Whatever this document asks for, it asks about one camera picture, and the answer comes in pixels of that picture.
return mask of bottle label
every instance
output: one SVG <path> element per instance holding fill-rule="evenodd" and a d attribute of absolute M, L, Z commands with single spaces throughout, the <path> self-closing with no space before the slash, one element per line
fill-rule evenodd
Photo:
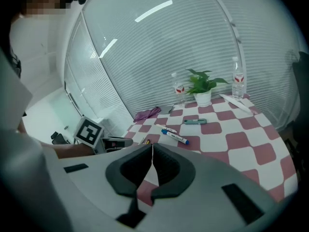
<path fill-rule="evenodd" d="M 175 91 L 176 91 L 176 94 L 181 94 L 184 92 L 184 86 L 179 84 L 177 86 L 175 86 Z"/>
<path fill-rule="evenodd" d="M 245 77 L 243 76 L 243 73 L 234 74 L 234 82 L 235 83 L 242 83 L 244 78 Z"/>

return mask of red and white tablecloth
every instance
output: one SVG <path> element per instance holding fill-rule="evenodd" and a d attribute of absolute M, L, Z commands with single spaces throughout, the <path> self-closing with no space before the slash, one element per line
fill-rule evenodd
<path fill-rule="evenodd" d="M 151 143 L 194 151 L 201 157 L 217 158 L 241 171 L 280 201 L 297 190 L 292 158 L 265 115 L 255 108 L 248 96 L 242 102 L 258 114 L 249 115 L 223 98 L 213 99 L 208 107 L 198 107 L 195 102 L 182 108 L 176 105 L 169 115 L 155 115 L 136 122 L 128 128 L 124 137 L 132 138 L 134 145 L 145 138 Z M 207 124 L 183 123 L 185 119 L 199 118 L 207 119 Z M 190 144 L 185 145 L 163 135 L 161 128 L 155 124 L 175 129 Z M 149 173 L 138 189 L 139 199 L 148 205 L 151 205 L 149 192 L 158 186 L 153 175 Z"/>

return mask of purple cloth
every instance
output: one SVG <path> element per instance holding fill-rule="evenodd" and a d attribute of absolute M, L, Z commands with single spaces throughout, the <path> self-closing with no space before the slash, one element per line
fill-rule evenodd
<path fill-rule="evenodd" d="M 142 119 L 147 119 L 147 118 L 151 117 L 152 115 L 155 115 L 155 114 L 160 113 L 160 112 L 161 112 L 161 108 L 158 107 L 158 106 L 156 106 L 152 110 L 146 110 L 146 111 L 143 111 L 143 112 L 138 112 L 135 115 L 135 119 L 133 120 L 133 122 L 137 122 L 137 121 L 142 120 Z"/>

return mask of teal object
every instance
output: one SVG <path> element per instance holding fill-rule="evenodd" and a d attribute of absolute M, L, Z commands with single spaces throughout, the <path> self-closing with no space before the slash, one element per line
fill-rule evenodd
<path fill-rule="evenodd" d="M 186 119 L 184 121 L 185 125 L 205 125 L 207 124 L 207 120 L 205 118 L 200 119 Z"/>

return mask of blue marker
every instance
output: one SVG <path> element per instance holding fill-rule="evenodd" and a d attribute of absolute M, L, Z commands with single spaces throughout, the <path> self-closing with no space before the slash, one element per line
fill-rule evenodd
<path fill-rule="evenodd" d="M 185 145 L 188 145 L 188 144 L 189 144 L 189 140 L 186 140 L 186 139 L 184 139 L 184 138 L 182 138 L 182 137 L 180 137 L 180 136 L 177 136 L 177 135 L 175 135 L 175 134 L 173 134 L 173 133 L 171 133 L 171 132 L 169 132 L 169 131 L 167 131 L 167 130 L 162 130 L 162 133 L 163 133 L 164 135 L 168 135 L 168 136 L 172 137 L 173 139 L 176 139 L 176 140 L 179 141 L 179 142 L 184 143 Z"/>

